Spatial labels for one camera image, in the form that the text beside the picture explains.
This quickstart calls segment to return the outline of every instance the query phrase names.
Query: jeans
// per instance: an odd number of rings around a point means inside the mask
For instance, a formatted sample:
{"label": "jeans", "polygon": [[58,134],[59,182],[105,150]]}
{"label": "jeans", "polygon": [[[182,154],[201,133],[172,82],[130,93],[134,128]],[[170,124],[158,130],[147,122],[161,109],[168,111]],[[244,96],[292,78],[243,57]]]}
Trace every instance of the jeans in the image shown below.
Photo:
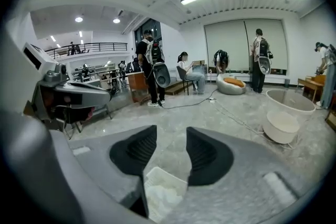
{"label": "jeans", "polygon": [[[149,88],[149,93],[151,95],[151,99],[152,99],[152,103],[157,103],[158,102],[158,95],[156,92],[156,80],[155,80],[155,76],[154,73],[152,71],[152,66],[150,64],[143,64],[142,66],[142,70],[144,75],[147,78],[147,83],[148,83],[148,88]],[[159,98],[160,101],[164,100],[164,88],[160,87],[159,85],[157,85],[157,88],[159,90]]]}
{"label": "jeans", "polygon": [[321,106],[327,109],[331,103],[332,92],[336,84],[336,64],[329,65],[327,68],[326,82],[323,87]]}
{"label": "jeans", "polygon": [[253,62],[252,88],[255,92],[262,92],[265,75],[261,72],[259,62]]}
{"label": "jeans", "polygon": [[203,93],[205,87],[205,78],[204,75],[201,73],[188,73],[185,75],[186,80],[192,80],[198,82],[198,92]]}

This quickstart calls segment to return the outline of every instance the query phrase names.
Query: backpack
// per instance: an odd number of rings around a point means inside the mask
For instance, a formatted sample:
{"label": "backpack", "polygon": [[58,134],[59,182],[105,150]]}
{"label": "backpack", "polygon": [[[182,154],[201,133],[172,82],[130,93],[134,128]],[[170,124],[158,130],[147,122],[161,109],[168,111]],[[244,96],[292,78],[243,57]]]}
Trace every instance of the backpack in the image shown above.
{"label": "backpack", "polygon": [[261,57],[268,57],[267,52],[269,49],[269,45],[266,39],[261,38],[261,41],[259,43],[259,56]]}
{"label": "backpack", "polygon": [[330,59],[331,63],[336,64],[336,49],[333,45],[329,45],[326,55]]}
{"label": "backpack", "polygon": [[147,42],[145,39],[143,41],[147,43],[147,52],[145,55],[147,61],[152,65],[156,64],[157,62],[164,62],[164,55],[162,49],[160,48],[159,42],[156,40]]}
{"label": "backpack", "polygon": [[217,66],[217,56],[219,55],[219,58],[221,58],[220,56],[221,56],[221,54],[222,54],[222,51],[223,51],[223,50],[218,50],[218,51],[215,53],[215,55],[214,55],[213,62],[214,62],[214,64],[215,64],[215,66]]}

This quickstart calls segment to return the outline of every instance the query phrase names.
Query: balcony railing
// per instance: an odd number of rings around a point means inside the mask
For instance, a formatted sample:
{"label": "balcony railing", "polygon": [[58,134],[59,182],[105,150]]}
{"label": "balcony railing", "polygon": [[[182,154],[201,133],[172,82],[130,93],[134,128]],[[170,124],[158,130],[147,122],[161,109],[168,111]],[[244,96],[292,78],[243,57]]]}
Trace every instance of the balcony railing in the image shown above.
{"label": "balcony railing", "polygon": [[127,43],[85,43],[64,46],[46,50],[46,53],[54,59],[77,54],[90,54],[92,52],[127,51]]}

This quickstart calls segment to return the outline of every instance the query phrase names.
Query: woman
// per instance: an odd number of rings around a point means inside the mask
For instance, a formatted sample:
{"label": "woman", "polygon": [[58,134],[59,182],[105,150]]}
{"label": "woman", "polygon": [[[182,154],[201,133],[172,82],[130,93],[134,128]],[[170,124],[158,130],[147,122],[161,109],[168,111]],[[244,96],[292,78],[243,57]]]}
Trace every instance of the woman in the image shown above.
{"label": "woman", "polygon": [[182,52],[178,59],[177,59],[177,64],[179,67],[181,67],[182,69],[184,69],[187,74],[185,75],[185,79],[186,80],[191,80],[191,81],[196,81],[198,82],[198,88],[197,91],[200,94],[204,93],[204,87],[205,87],[205,78],[204,75],[201,73],[194,73],[192,72],[191,68],[193,67],[193,63],[192,62],[189,66],[186,66],[185,62],[188,61],[188,54],[184,51]]}
{"label": "woman", "polygon": [[327,109],[331,103],[332,92],[336,84],[336,64],[331,62],[331,52],[325,44],[317,42],[315,51],[318,51],[322,58],[322,64],[318,68],[318,73],[323,74],[323,72],[327,70],[323,94],[321,101],[316,102],[316,109]]}

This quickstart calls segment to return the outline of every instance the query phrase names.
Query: wooden table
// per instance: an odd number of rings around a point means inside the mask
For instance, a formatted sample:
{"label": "wooden table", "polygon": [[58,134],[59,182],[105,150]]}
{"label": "wooden table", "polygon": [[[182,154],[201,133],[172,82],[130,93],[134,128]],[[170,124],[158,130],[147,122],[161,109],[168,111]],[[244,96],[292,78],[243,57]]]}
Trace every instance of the wooden table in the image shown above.
{"label": "wooden table", "polygon": [[303,86],[305,86],[305,87],[307,87],[309,89],[314,90],[314,95],[313,95],[313,99],[312,99],[313,103],[314,103],[314,100],[315,100],[315,95],[316,95],[317,90],[322,89],[323,86],[324,86],[323,84],[317,83],[317,82],[312,81],[312,80],[298,79],[298,85],[296,87],[296,91],[299,88],[299,84],[302,84]]}
{"label": "wooden table", "polygon": [[143,72],[128,73],[126,76],[128,77],[133,102],[143,104],[148,101],[151,97],[148,94],[148,85]]}

